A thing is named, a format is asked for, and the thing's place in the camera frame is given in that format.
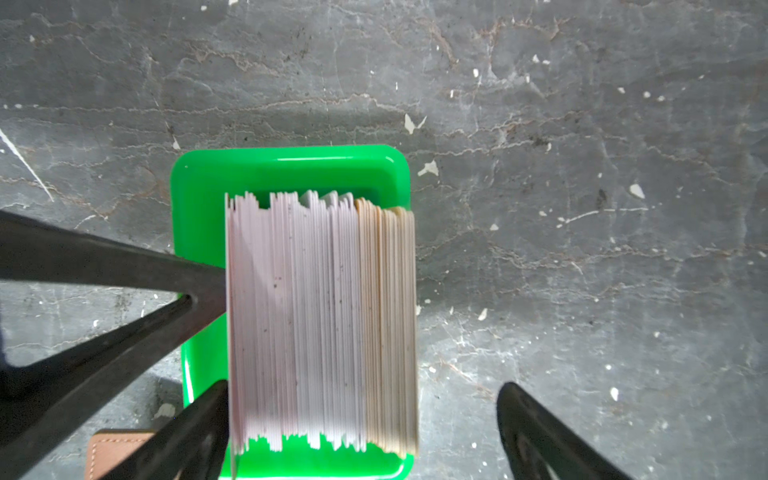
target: white speck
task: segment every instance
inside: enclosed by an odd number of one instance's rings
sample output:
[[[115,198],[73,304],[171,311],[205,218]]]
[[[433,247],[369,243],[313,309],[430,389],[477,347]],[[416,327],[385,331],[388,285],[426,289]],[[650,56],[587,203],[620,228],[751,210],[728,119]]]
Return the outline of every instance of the white speck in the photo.
[[[19,105],[19,104],[16,104],[16,108],[21,108],[21,107],[22,107],[21,105]],[[22,163],[24,164],[24,166],[25,166],[25,167],[27,167],[27,170],[29,170],[29,173],[31,173],[31,174],[32,174],[32,176],[33,176],[33,177],[35,177],[35,180],[37,180],[37,181],[38,181],[38,183],[40,184],[40,186],[41,186],[41,187],[43,187],[43,190],[45,190],[45,193],[47,193],[47,194],[48,194],[48,198],[50,198],[50,199],[51,199],[51,202],[52,202],[52,201],[53,201],[53,195],[51,195],[51,192],[50,192],[50,191],[48,191],[48,187],[46,187],[46,186],[45,186],[45,184],[43,183],[43,180],[40,180],[40,177],[38,177],[38,175],[35,173],[35,171],[34,171],[34,170],[32,170],[32,167],[31,167],[31,166],[30,166],[30,165],[27,163],[27,161],[26,161],[26,160],[24,160],[24,157],[22,157],[22,154],[20,154],[20,153],[18,152],[18,149],[16,148],[16,146],[13,144],[13,142],[11,142],[11,139],[10,139],[10,138],[8,138],[8,137],[5,135],[5,132],[3,132],[3,130],[0,130],[0,138],[1,138],[1,139],[2,139],[4,142],[5,142],[5,144],[6,144],[6,145],[8,145],[8,148],[9,148],[9,149],[11,149],[11,152],[12,152],[12,153],[13,153],[13,154],[14,154],[16,157],[18,157],[18,159],[19,159],[19,160],[21,160],[21,161],[22,161]]]
[[[159,409],[157,409],[157,413],[154,414],[154,417],[152,417],[153,420],[157,420],[160,417],[168,417],[173,418],[176,416],[176,407],[171,405],[170,403],[164,403],[160,406]]]
[[[436,177],[439,176],[440,172],[437,169],[437,161],[433,160],[433,161],[431,161],[431,162],[429,162],[427,164],[424,164],[424,168],[419,170],[417,175],[419,175],[421,177],[423,174],[435,174]]]
[[[633,194],[637,198],[640,198],[641,200],[645,200],[645,194],[643,193],[643,188],[638,184],[630,185],[629,193]]]
[[[416,129],[416,125],[411,120],[411,116],[406,114],[406,130],[409,135],[413,135],[413,131]]]

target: black metal bar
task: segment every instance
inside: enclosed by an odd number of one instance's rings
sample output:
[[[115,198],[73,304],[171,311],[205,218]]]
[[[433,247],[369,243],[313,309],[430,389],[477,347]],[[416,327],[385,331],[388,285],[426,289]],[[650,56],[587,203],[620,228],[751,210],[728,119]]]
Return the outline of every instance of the black metal bar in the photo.
[[[0,278],[187,295],[30,366],[0,365],[0,478],[18,478],[142,372],[224,313],[224,270],[0,212]]]
[[[227,381],[214,383],[101,480],[215,480],[230,436]]]
[[[513,382],[498,393],[496,415],[515,480],[549,479],[546,465],[561,480],[631,478]]]

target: green container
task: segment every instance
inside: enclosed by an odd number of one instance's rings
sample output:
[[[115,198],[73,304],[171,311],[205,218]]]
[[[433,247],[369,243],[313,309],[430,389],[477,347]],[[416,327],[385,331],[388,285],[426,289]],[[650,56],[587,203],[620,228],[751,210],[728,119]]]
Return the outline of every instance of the green container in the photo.
[[[181,156],[170,173],[174,246],[179,257],[225,266],[224,194],[255,194],[269,204],[269,192],[302,194],[317,190],[352,192],[382,208],[411,207],[408,164],[386,145],[198,150]],[[227,378],[227,319],[222,315],[181,347],[184,406],[218,379]],[[351,447],[333,451],[324,438],[313,450],[306,437],[283,440],[271,452],[265,439],[250,441],[240,456],[238,478],[367,477],[405,478],[413,457],[405,460],[368,444],[365,453]],[[230,450],[222,478],[230,478]]]

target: stack of cards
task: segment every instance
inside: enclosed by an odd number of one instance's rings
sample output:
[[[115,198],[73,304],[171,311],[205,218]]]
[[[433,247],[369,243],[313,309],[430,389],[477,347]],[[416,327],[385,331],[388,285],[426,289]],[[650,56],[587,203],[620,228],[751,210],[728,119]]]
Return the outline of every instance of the stack of cards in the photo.
[[[226,200],[230,437],[419,447],[413,214],[352,194]]]

